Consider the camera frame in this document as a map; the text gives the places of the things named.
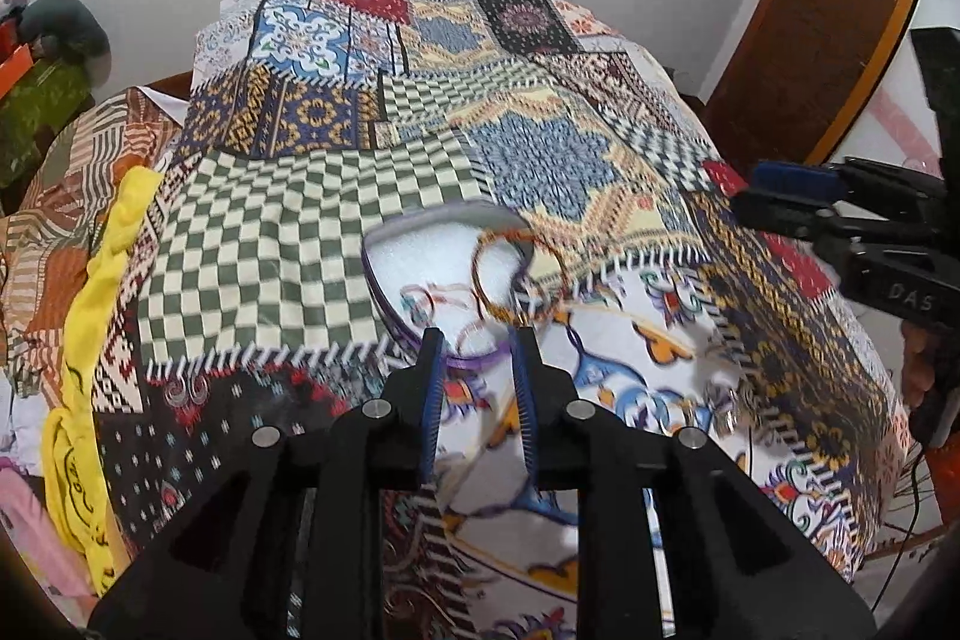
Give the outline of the right hand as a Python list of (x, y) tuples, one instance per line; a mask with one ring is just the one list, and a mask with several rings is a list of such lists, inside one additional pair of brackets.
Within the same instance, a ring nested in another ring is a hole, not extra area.
[(939, 338), (919, 326), (903, 321), (903, 367), (901, 393), (908, 408), (918, 408), (934, 385), (934, 354)]

